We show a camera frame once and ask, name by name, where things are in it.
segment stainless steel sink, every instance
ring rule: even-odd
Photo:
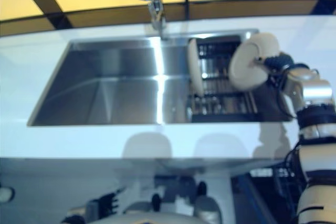
[[[189,39],[207,37],[239,44],[255,32],[71,41],[28,124],[191,122]]]

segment sink basin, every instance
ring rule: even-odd
[[[258,121],[254,115],[260,108],[252,94],[237,93],[223,75],[236,47],[255,32],[71,41],[28,125]],[[212,62],[202,69],[208,76],[203,80],[202,99],[190,83],[187,46],[191,38],[198,38],[200,63]]]
[[[74,43],[34,125],[186,122],[187,39]]]

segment robotic hand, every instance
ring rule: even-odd
[[[299,224],[336,223],[336,113],[329,82],[279,50],[275,36],[252,35],[229,66],[232,84],[251,90],[269,79],[292,102],[300,127],[289,153],[292,169],[307,182],[297,209]]]

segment dish rack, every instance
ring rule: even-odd
[[[230,60],[240,44],[239,37],[198,39],[199,66],[204,96],[190,83],[188,115],[192,122],[258,121],[258,109],[251,92],[235,89],[228,77]]]

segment white robot arm segment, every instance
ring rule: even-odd
[[[251,44],[256,45],[255,50],[246,50]],[[291,99],[300,133],[290,158],[294,173],[303,174],[308,183],[299,200],[298,223],[336,224],[336,113],[332,89],[317,71],[295,64],[289,55],[264,54],[277,47],[271,34],[252,35],[234,54],[229,77],[236,88],[249,90],[265,79],[244,83],[242,75],[235,73],[249,73],[246,79],[254,79],[264,71],[274,77],[270,79],[279,92]]]

